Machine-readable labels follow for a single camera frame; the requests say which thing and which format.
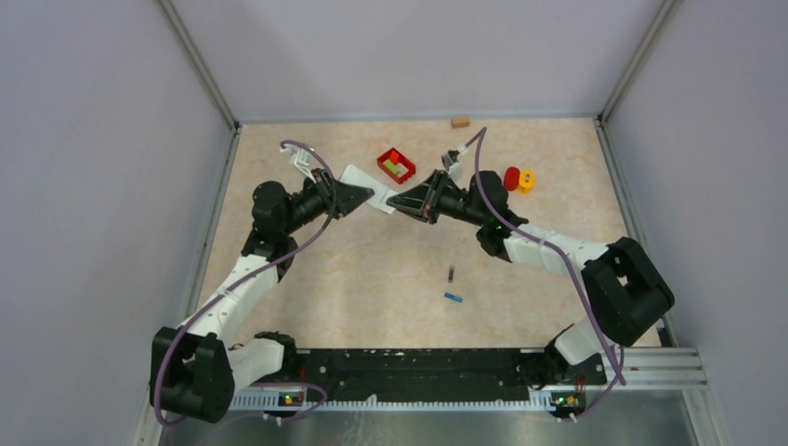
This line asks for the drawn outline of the grey remote control with buttons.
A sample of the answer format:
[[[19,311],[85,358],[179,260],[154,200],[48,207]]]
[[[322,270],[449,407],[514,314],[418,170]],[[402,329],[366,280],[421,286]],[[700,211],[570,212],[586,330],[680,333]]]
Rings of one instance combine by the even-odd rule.
[[[339,178],[343,183],[351,186],[363,187],[373,191],[373,195],[366,203],[386,214],[393,214],[395,208],[387,204],[387,200],[397,194],[382,182],[362,171],[353,164],[349,164]]]

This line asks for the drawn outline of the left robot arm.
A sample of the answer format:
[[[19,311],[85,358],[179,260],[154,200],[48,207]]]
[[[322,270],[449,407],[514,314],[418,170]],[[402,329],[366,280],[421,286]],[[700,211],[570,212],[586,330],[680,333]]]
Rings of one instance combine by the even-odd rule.
[[[154,336],[150,403],[162,425],[169,413],[216,423],[233,397],[258,379],[286,384],[296,376],[298,360],[286,351],[286,338],[264,334],[239,348],[229,342],[305,249],[294,232],[319,217],[330,223],[348,216],[375,196],[325,169],[312,175],[294,193],[277,181],[254,189],[252,229],[229,276],[189,319]]]

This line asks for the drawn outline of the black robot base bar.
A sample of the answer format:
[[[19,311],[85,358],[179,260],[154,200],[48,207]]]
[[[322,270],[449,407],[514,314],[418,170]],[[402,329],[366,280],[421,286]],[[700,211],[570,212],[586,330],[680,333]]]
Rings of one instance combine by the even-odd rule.
[[[567,365],[541,349],[521,348],[318,348],[288,353],[264,383],[309,383],[330,402],[525,401],[551,386],[605,385],[598,354]]]

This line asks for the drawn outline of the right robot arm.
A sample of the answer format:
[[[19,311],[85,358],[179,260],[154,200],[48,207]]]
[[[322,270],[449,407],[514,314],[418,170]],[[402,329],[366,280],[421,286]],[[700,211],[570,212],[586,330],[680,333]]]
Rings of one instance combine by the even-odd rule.
[[[610,356],[614,347],[633,346],[675,304],[639,242],[629,237],[589,242],[532,224],[509,208],[508,192],[493,171],[478,172],[462,189],[448,173],[436,170],[388,198],[387,205],[428,224],[447,216],[474,225],[488,256],[571,279],[585,316],[545,349],[545,371],[558,383],[569,383],[582,371],[583,361],[599,352]]]

